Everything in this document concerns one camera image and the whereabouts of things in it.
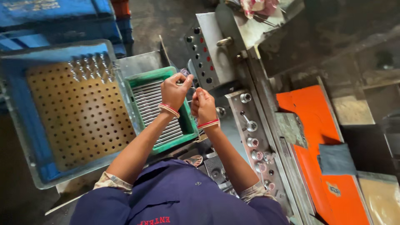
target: worker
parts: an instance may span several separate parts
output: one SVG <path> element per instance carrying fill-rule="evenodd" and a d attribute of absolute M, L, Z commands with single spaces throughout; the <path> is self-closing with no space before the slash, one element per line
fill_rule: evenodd
<path fill-rule="evenodd" d="M 183 85 L 176 84 L 179 80 L 184 80 Z M 240 199 L 221 191 L 197 169 L 201 156 L 169 159 L 143 168 L 162 131 L 176 116 L 169 109 L 181 107 L 192 80 L 193 75 L 177 73 L 161 84 L 162 103 L 168 109 L 162 108 L 114 159 L 94 189 L 79 199 L 70 224 L 289 224 L 280 204 L 218 124 L 204 131 Z M 214 98 L 206 90 L 197 88 L 191 105 L 200 125 L 217 119 Z"/>

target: concrete floor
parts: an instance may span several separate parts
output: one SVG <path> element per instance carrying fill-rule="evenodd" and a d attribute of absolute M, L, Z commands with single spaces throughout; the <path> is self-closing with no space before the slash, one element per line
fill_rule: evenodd
<path fill-rule="evenodd" d="M 211 12 L 201 0 L 131 0 L 134 54 L 159 49 L 162 35 L 171 61 L 186 67 L 189 59 L 183 34 L 195 21 L 195 14 Z M 0 115 L 0 224 L 69 224 L 76 202 L 44 216 L 59 196 L 55 188 L 38 190 L 30 176 L 9 114 Z"/>

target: grey cloth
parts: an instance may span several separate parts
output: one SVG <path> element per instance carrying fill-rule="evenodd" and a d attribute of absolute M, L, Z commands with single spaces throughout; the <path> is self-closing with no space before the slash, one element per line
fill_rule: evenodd
<path fill-rule="evenodd" d="M 356 167 L 348 145 L 322 145 L 317 160 L 322 175 L 356 175 Z"/>

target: wrist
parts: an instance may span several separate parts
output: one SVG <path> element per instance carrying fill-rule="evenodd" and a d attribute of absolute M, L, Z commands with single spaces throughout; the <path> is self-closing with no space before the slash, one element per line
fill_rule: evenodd
<path fill-rule="evenodd" d="M 218 124 L 206 127 L 203 130 L 206 132 L 207 136 L 212 135 L 214 133 L 222 132 L 221 127 L 218 126 Z"/>
<path fill-rule="evenodd" d="M 162 109 L 161 112 L 158 114 L 157 117 L 161 117 L 163 119 L 166 120 L 172 120 L 175 117 L 175 114 L 173 114 L 172 112 L 168 111 L 168 110 L 164 110 Z"/>
<path fill-rule="evenodd" d="M 172 108 L 170 105 L 165 103 L 160 103 L 158 104 L 158 107 L 163 112 L 171 113 L 174 117 L 179 118 L 179 112 L 176 109 Z"/>
<path fill-rule="evenodd" d="M 182 106 L 183 102 L 182 102 L 182 104 L 177 104 L 176 102 L 171 103 L 169 101 L 165 101 L 165 102 L 163 101 L 162 104 L 165 104 L 165 105 L 171 107 L 173 110 L 178 111 L 179 108 Z"/>

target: green plastic crate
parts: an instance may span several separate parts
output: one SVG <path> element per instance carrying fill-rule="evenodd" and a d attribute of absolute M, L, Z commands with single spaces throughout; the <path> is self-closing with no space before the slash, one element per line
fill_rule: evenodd
<path fill-rule="evenodd" d="M 158 70 L 153 70 L 141 74 L 136 74 L 133 76 L 126 77 L 124 79 L 125 87 L 128 92 L 129 97 L 131 98 L 131 103 L 130 106 L 132 107 L 133 110 L 133 118 L 132 123 L 133 127 L 135 129 L 136 135 L 139 135 L 141 131 L 144 130 L 145 125 L 143 122 L 143 118 L 139 113 L 139 108 L 136 103 L 136 99 L 133 95 L 132 88 L 142 86 L 148 83 L 156 82 L 159 80 L 165 80 L 172 75 L 176 74 L 176 69 L 173 66 L 161 68 Z M 154 147 L 153 151 L 151 152 L 152 155 L 158 154 L 160 152 L 163 152 L 167 149 L 170 149 L 176 145 L 182 144 L 183 142 L 189 141 L 191 139 L 194 139 L 198 137 L 198 129 L 196 126 L 196 123 L 194 121 L 193 116 L 190 113 L 190 107 L 188 104 L 188 101 L 185 98 L 185 101 L 183 102 L 183 105 L 181 108 L 178 110 L 180 117 L 178 119 L 179 124 L 181 126 L 183 136 L 179 137 L 177 139 L 174 139 L 170 142 L 164 143 L 160 146 Z"/>

